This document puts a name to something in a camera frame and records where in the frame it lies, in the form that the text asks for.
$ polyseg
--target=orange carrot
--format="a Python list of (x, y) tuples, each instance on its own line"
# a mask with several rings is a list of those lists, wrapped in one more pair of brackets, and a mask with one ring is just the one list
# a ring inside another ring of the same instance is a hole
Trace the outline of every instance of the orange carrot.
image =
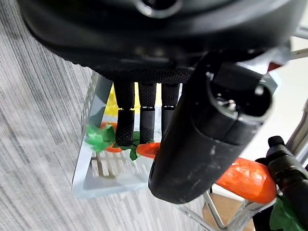
[(145, 143), (139, 144), (136, 149), (136, 153), (151, 159), (154, 159), (158, 150), (160, 143)]
[(121, 148), (114, 148), (114, 143), (111, 144), (108, 148), (105, 149), (105, 151), (111, 152), (111, 153), (120, 153), (122, 151)]
[[(102, 122), (101, 123), (101, 129), (106, 127), (108, 124), (110, 124), (114, 128), (114, 131), (116, 131), (117, 123), (114, 123), (114, 122)], [(108, 152), (111, 152), (111, 153), (119, 153), (119, 152), (122, 151), (121, 148), (114, 148), (113, 145), (114, 145), (114, 143), (111, 144), (108, 148), (106, 148), (105, 151), (108, 151)]]
[(101, 129), (106, 127), (108, 124), (110, 124), (114, 128), (114, 130), (116, 131), (117, 123), (115, 123), (115, 122), (102, 122), (101, 123)]
[(242, 158), (236, 159), (216, 184), (260, 204), (270, 203), (277, 194), (276, 184), (270, 177), (267, 167)]

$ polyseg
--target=robotic hand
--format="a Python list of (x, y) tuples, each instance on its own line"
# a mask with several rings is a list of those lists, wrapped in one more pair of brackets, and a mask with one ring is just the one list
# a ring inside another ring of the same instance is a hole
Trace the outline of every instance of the robotic hand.
[[(115, 90), (119, 87), (118, 143), (131, 141), (134, 82), (144, 96), (154, 92), (156, 83), (167, 92), (183, 83), (174, 112), (174, 102), (166, 104), (163, 117), (171, 122), (163, 125), (149, 178), (154, 196), (182, 204), (210, 188), (266, 119), (272, 92), (262, 82), (295, 31), (306, 1), (18, 3), (29, 30), (44, 46), (113, 80)], [(121, 90), (126, 93), (120, 96)], [(152, 136), (154, 121), (153, 102), (147, 103), (141, 110), (144, 142)]]

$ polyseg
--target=white wire basket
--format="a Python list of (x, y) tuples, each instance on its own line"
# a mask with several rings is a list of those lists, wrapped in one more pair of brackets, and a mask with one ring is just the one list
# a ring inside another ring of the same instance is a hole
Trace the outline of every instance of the white wire basket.
[[(140, 156), (131, 161), (129, 150), (120, 153), (93, 152), (85, 142), (87, 125), (99, 127), (102, 121), (114, 118), (104, 116), (112, 81), (93, 72), (81, 115), (81, 147), (72, 182), (72, 191), (79, 198), (93, 198), (146, 188), (152, 159)], [(139, 115), (135, 116), (134, 130), (139, 130)], [(154, 140), (160, 141), (156, 130)]]

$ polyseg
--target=green artificial leaf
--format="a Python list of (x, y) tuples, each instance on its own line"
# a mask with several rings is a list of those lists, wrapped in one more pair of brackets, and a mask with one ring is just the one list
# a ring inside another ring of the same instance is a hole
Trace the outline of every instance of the green artificial leaf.
[(123, 151), (125, 151), (125, 150), (128, 150), (128, 149), (131, 149), (131, 146), (127, 146), (127, 147), (125, 147), (125, 146), (120, 146), (120, 148), (121, 148)]
[(271, 230), (305, 231), (287, 201), (278, 196), (270, 215)]
[(114, 141), (116, 139), (116, 133), (110, 124), (107, 124), (107, 126), (102, 129), (102, 135), (105, 142)]
[(132, 161), (134, 161), (138, 158), (137, 153), (136, 153), (136, 148), (132, 148), (130, 150), (129, 157)]
[(112, 146), (113, 148), (120, 148), (119, 145), (117, 145), (117, 143), (115, 142), (114, 145)]
[(133, 133), (133, 141), (139, 141), (140, 140), (140, 132), (135, 131)]
[(87, 126), (86, 143), (91, 145), (91, 148), (96, 152), (105, 150), (115, 141), (114, 130), (112, 127), (111, 129), (110, 126), (106, 126), (104, 129)]
[(137, 147), (140, 144), (140, 141), (133, 141), (131, 145)]

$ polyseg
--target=gray carpet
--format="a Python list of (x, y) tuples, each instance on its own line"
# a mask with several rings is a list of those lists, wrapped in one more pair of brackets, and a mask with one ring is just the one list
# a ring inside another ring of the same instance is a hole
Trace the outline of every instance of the gray carpet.
[(72, 195), (90, 75), (38, 44), (16, 3), (0, 1), (0, 230), (202, 230), (148, 190)]

